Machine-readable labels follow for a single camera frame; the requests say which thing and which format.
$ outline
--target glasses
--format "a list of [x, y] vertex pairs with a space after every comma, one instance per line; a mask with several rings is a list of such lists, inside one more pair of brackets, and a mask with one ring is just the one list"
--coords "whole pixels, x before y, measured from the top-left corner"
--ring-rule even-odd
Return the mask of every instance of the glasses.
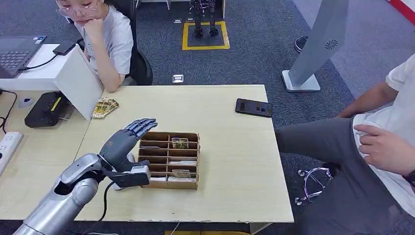
[[97, 10], [97, 6], [83, 6], [77, 8], [61, 8], [58, 12], [65, 17], [74, 16], [76, 12], [79, 12], [83, 16], [94, 16]]

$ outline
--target gray t-shirt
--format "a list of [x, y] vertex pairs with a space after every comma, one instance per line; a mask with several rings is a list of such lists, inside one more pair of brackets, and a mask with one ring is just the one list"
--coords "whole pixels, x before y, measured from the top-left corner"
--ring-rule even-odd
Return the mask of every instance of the gray t-shirt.
[[[127, 75], [130, 73], [131, 50], [134, 44], [130, 20], [113, 6], [110, 6], [110, 10], [107, 17], [103, 20], [103, 24], [104, 43], [111, 63], [119, 74]], [[85, 47], [88, 55], [91, 57], [91, 66], [95, 70], [95, 74], [98, 75], [95, 54], [88, 35], [83, 26], [75, 23], [75, 27], [84, 38]]]

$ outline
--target light wood tabletop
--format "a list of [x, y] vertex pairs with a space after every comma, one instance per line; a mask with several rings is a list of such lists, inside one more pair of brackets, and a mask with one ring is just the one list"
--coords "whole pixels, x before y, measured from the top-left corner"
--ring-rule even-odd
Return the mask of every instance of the light wood tabletop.
[[[198, 133], [201, 145], [197, 190], [110, 189], [104, 220], [294, 221], [271, 118], [235, 112], [238, 98], [267, 102], [263, 85], [122, 87], [103, 97], [120, 107], [91, 121], [78, 157], [98, 153], [114, 132], [140, 118], [156, 118], [153, 131]], [[137, 158], [138, 145], [133, 154]], [[100, 218], [109, 182], [100, 183], [77, 220]]]
[[[25, 125], [24, 118], [33, 105], [20, 108], [22, 98], [36, 102], [45, 92], [17, 92], [6, 131], [19, 131], [24, 138], [0, 177], [0, 219], [25, 219], [49, 192], [57, 177], [74, 160], [88, 122], [74, 112], [69, 121], [60, 121], [51, 128], [32, 129]], [[0, 95], [0, 117], [5, 117], [14, 95]]]

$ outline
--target white t-shirt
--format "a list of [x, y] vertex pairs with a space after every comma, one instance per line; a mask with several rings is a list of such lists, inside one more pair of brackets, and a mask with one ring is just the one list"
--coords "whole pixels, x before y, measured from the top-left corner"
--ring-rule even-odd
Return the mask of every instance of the white t-shirt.
[[[393, 105], [374, 114], [356, 115], [353, 126], [358, 124], [377, 126], [397, 134], [415, 146], [415, 55], [393, 69], [386, 77], [386, 82], [391, 88], [399, 91]], [[353, 131], [359, 147], [360, 136], [356, 134], [356, 130]], [[369, 166], [401, 207], [415, 217], [415, 193], [411, 185], [400, 175]]]
[[[130, 20], [113, 6], [110, 6], [110, 10], [103, 20], [103, 24], [104, 43], [111, 63], [119, 74], [127, 75], [130, 73], [131, 50], [134, 44]], [[85, 47], [88, 55], [91, 57], [91, 66], [95, 70], [95, 74], [98, 75], [95, 54], [88, 35], [83, 26], [75, 23], [75, 27], [84, 38]]]

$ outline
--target laptop keyboard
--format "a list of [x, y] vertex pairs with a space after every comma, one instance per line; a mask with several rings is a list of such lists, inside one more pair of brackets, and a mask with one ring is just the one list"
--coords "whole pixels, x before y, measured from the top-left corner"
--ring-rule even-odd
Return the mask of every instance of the laptop keyboard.
[[0, 65], [7, 70], [16, 69], [30, 51], [0, 51]]

